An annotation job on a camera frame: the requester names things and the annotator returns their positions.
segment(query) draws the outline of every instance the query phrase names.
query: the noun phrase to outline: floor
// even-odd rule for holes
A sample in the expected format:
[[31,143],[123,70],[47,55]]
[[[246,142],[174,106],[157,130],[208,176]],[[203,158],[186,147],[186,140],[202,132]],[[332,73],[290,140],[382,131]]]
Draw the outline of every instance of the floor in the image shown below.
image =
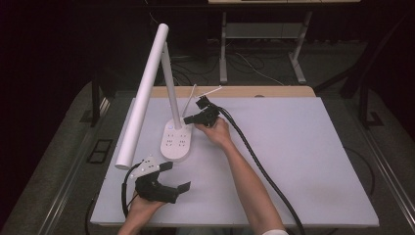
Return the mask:
[[[189,57],[185,52],[170,53],[176,85],[219,85],[218,44],[215,41],[209,43],[206,60]],[[228,85],[278,85],[279,82],[297,85],[287,57],[294,47],[292,41],[228,42]],[[306,85],[315,87],[344,71],[353,65],[364,48],[365,43],[361,42],[305,44],[299,61],[307,79]],[[307,228],[306,232],[314,235],[414,234],[415,227],[411,227],[413,224],[405,217],[405,207],[400,204],[402,200],[396,199],[405,194],[408,198],[415,198],[412,184],[415,176],[414,142],[374,92],[370,93],[369,111],[376,112],[384,125],[364,129],[356,118],[358,96],[342,99],[339,95],[341,87],[342,82],[336,83],[317,96],[323,99],[380,219],[380,227]],[[94,199],[123,124],[122,117],[125,117],[128,101],[133,95],[131,91],[119,91],[112,99],[104,99],[102,117],[95,127],[90,127],[90,84],[79,92],[1,234],[116,234],[116,227],[85,223],[85,219],[93,210]],[[89,164],[86,159],[100,139],[114,140],[108,157],[103,164]],[[382,170],[379,162],[383,159],[394,175]],[[396,189],[392,189],[390,182],[394,176],[404,194],[396,194]],[[156,234],[159,231],[150,229],[147,232]]]

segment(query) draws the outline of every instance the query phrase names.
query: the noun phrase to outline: human hand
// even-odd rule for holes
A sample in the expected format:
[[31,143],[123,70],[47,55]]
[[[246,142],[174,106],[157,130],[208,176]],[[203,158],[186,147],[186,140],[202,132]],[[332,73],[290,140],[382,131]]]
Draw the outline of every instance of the human hand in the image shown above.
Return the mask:
[[200,129],[209,140],[223,147],[226,144],[232,143],[231,135],[229,133],[229,124],[221,117],[218,117],[212,127],[206,127],[202,124],[195,124],[196,128]]
[[133,201],[128,212],[128,216],[118,231],[118,235],[136,235],[141,228],[152,218],[153,214],[165,203],[140,198],[137,192],[134,192]]

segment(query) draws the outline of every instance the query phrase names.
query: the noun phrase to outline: person's right hand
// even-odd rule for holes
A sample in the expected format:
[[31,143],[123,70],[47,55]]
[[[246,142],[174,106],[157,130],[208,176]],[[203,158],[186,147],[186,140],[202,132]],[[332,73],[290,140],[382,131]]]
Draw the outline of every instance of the person's right hand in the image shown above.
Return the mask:
[[212,143],[217,144],[220,147],[232,142],[229,133],[229,124],[221,117],[217,118],[216,123],[212,127],[206,127],[202,124],[195,124],[195,126],[200,129]]

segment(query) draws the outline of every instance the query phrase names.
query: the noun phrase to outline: sleeve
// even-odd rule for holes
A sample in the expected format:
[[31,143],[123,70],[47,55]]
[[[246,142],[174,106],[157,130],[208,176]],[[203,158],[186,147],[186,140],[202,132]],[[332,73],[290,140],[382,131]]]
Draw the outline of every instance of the sleeve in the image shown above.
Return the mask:
[[269,230],[268,232],[265,232],[262,235],[288,235],[288,233],[284,230],[273,229],[273,230]]

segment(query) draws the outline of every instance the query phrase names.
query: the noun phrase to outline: person's left hand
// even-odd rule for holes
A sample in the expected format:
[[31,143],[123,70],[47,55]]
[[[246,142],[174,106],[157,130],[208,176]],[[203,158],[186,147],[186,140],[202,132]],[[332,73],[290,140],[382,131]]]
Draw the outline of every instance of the person's left hand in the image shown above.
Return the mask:
[[119,229],[118,234],[138,234],[140,229],[152,218],[153,214],[165,203],[164,202],[150,202],[146,199],[137,197],[131,202],[131,207],[128,216]]

